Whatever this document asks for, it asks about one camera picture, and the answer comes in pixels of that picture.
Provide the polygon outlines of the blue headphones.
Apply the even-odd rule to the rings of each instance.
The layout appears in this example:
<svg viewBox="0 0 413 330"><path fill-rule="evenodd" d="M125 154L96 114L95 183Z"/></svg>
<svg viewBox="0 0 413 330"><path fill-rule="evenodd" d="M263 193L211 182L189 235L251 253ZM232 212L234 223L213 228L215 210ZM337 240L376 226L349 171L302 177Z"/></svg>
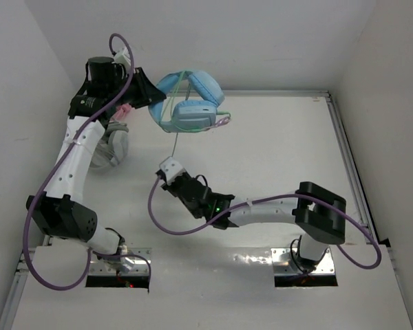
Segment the blue headphones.
<svg viewBox="0 0 413 330"><path fill-rule="evenodd" d="M167 74L156 87L164 94L176 92L182 81L201 97L199 100L183 100L175 105L169 121L163 120L164 102L148 106L149 113L158 126L167 133L197 133L225 125L231 119L229 113L220 113L224 93L217 81L202 70L179 71Z"/></svg>

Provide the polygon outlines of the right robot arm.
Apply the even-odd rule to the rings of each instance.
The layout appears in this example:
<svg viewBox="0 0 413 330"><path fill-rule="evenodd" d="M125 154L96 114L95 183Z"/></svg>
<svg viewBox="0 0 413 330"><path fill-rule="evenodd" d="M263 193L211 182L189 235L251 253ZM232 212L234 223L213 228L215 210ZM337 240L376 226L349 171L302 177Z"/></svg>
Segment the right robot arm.
<svg viewBox="0 0 413 330"><path fill-rule="evenodd" d="M235 195L213 192L207 183L183 173L161 186L179 199L196 219L219 229L240 228L256 223L286 223L300 227L290 260L299 272L309 274L317 268L329 245L346 239L346 200L310 181L303 181L290 197L265 197L243 201Z"/></svg>

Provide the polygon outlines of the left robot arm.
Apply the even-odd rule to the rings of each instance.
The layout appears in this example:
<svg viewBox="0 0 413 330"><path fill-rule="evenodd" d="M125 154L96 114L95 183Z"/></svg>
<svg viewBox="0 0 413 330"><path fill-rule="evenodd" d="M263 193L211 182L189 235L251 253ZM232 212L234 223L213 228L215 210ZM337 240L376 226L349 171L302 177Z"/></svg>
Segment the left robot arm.
<svg viewBox="0 0 413 330"><path fill-rule="evenodd" d="M83 205L85 178L98 143L109 136L116 164L127 153L123 134L128 130L111 124L117 107L138 109L165 99L145 76L133 68L127 55L97 56L85 65L83 85L72 98L67 114L66 134L50 174L40 192L28 197L26 208L45 235L71 239L99 254L114 255L121 236L98 222L96 213Z"/></svg>

